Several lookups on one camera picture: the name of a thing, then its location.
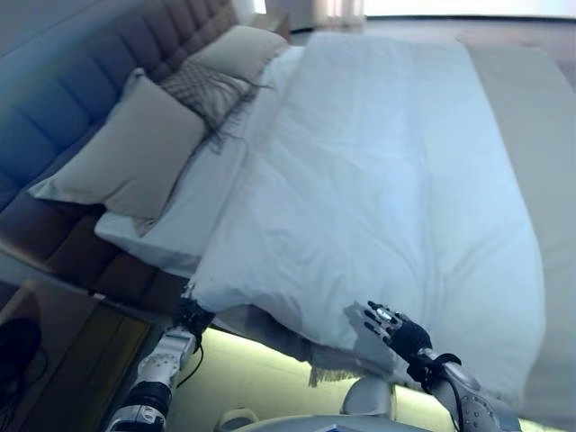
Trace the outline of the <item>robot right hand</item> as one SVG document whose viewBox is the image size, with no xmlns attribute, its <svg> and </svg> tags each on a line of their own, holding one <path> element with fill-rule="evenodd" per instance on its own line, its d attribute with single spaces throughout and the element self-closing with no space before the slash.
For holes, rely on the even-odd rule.
<svg viewBox="0 0 576 432">
<path fill-rule="evenodd" d="M 369 301 L 364 315 L 364 326 L 409 364 L 417 361 L 422 350 L 432 348 L 429 334 L 400 312 Z"/>
</svg>

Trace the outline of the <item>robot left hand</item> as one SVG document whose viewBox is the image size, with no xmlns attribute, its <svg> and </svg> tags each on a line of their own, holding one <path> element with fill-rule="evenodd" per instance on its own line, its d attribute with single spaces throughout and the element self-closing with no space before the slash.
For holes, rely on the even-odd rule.
<svg viewBox="0 0 576 432">
<path fill-rule="evenodd" d="M 193 297 L 194 282 L 188 282 L 181 292 L 177 314 L 174 323 L 187 330 L 197 340 L 202 338 L 204 331 L 210 326 L 215 318 L 215 313 L 203 309 Z"/>
</svg>

